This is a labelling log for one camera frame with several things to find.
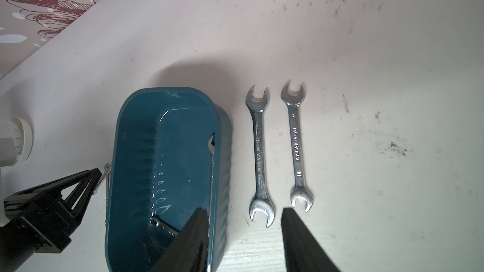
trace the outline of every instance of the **wrench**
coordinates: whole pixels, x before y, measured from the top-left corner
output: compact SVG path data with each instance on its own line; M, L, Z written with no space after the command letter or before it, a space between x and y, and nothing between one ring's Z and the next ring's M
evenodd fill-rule
M267 215L267 227L274 221L274 207L269 199L266 188L266 175L264 169L264 129L262 118L264 110L269 102L267 97L267 88L264 91L262 99L254 99L254 87L249 90L245 97L245 104L249 108L254 124L254 155L256 160L256 195L250 203L250 219L254 220L256 211L261 211Z
M313 197L306 188L303 166L303 146L301 145L301 131L299 124L299 105L304 100L304 87L301 84L299 92L291 95L287 92L289 82L282 88L281 98L287 105L289 112L289 130L291 133L292 164L294 166L294 180L296 182L294 190L291 192L291 204L296 206L296 199L302 198L306 201L306 212L313 205Z

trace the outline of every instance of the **floral wallpaper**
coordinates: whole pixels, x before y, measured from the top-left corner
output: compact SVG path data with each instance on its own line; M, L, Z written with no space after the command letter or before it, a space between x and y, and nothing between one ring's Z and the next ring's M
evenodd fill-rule
M0 4L0 76L10 72L97 2L4 0Z

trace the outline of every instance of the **dirt stain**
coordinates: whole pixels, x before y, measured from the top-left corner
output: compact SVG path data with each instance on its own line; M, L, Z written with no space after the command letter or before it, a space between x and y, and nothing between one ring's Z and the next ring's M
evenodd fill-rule
M351 35L353 33L353 26L354 26L355 22L352 21L351 22L351 27L349 27L349 31L348 31L348 36Z
M345 106L345 112L349 113L348 100L346 100L346 97L344 94L343 94L343 104Z
M338 17L338 13L339 13L339 9L341 8L341 5L339 5L339 7L336 8L335 10L335 17Z
M402 156L407 156L407 151L408 151L407 148L400 147L400 146L398 146L397 144L395 144L393 142L390 143L390 146L388 147L388 150L393 151L393 152L395 152L397 154L400 154Z

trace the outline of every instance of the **wrench handle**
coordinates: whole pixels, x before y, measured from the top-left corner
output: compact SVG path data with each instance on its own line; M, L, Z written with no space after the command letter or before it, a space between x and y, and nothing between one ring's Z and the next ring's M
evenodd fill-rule
M289 112L289 132L291 135L292 163L294 165L294 181L296 188L306 187L304 179L303 146L299 123L299 105L287 105Z
M264 166L264 128L262 118L264 111L253 112L252 123L254 124L254 156L256 159L256 197L268 199L266 190L266 175Z

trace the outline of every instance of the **teal plastic container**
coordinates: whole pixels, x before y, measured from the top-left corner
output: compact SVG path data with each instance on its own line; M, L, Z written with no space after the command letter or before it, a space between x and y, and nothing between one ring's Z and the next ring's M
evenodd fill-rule
M210 190L209 138L215 134ZM157 215L180 231L195 209L211 215L207 266L225 250L232 127L227 114L199 90L142 89L118 116L106 218L106 261L112 272L147 272L173 236L151 221Z

